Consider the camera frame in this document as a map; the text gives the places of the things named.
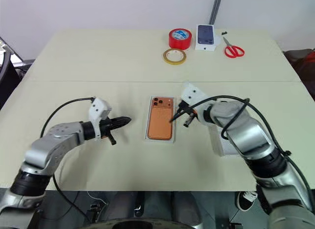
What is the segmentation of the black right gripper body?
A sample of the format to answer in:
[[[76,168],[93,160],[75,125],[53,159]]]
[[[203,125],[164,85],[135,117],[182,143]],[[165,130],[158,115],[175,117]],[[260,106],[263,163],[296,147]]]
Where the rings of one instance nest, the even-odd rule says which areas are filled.
[[[184,115],[184,114],[193,114],[194,117],[197,118],[197,113],[195,110],[193,110],[188,103],[186,103],[184,100],[182,100],[179,103],[179,116]]]

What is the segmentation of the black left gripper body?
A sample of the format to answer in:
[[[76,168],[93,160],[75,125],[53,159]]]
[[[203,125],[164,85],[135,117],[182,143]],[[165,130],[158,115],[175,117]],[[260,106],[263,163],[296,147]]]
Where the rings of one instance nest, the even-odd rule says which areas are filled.
[[[107,118],[107,119],[102,119],[99,123],[99,128],[100,128],[100,133],[101,133],[101,138],[105,138],[107,134],[116,128],[117,125],[117,119],[113,118]]]

